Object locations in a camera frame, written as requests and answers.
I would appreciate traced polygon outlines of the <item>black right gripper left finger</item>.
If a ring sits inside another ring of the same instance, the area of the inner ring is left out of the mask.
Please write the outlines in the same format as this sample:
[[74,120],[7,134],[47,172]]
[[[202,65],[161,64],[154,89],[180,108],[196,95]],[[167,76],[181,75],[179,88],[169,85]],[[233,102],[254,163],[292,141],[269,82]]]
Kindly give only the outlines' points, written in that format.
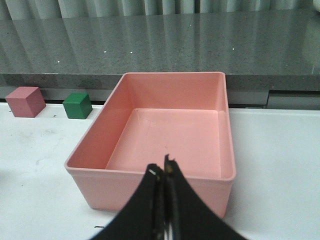
[[152,163],[122,210],[93,240],[164,239],[163,170]]

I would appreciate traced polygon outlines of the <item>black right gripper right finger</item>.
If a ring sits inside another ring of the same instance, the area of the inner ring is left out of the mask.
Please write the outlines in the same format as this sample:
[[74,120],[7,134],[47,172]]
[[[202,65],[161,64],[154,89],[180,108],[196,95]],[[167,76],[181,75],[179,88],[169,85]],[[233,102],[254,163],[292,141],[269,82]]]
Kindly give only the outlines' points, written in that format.
[[178,163],[164,157],[166,231],[170,240],[244,240],[195,193]]

